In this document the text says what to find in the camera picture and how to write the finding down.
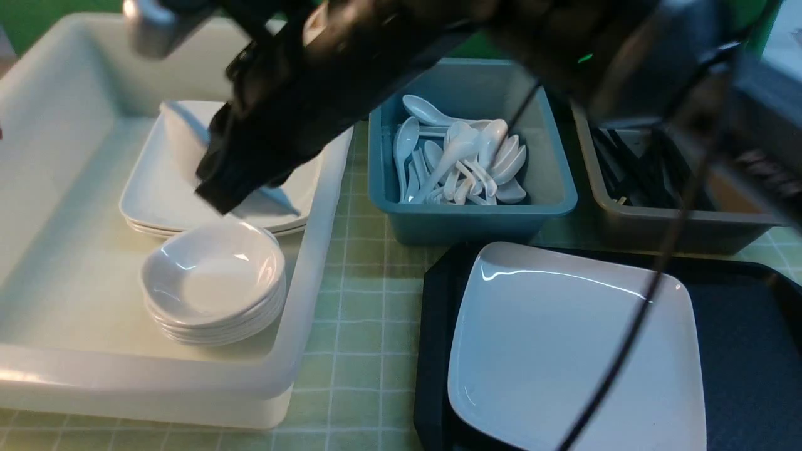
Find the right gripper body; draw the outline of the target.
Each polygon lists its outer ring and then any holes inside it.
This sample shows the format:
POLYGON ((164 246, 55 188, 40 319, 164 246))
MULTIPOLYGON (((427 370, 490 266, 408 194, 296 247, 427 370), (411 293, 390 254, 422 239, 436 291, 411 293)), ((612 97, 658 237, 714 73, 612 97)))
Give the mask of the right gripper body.
POLYGON ((195 194, 228 214, 283 183, 327 143, 476 33, 415 1, 217 1, 252 39, 226 73, 195 194))

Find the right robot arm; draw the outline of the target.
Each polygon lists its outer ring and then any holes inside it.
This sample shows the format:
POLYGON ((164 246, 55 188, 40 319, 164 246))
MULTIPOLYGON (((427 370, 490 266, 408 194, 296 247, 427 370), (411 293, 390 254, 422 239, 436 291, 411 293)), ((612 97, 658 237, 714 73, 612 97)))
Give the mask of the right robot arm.
POLYGON ((800 82, 740 48, 726 1, 330 1, 229 67, 195 192, 228 214, 483 31, 601 127, 665 125, 800 227, 800 82))

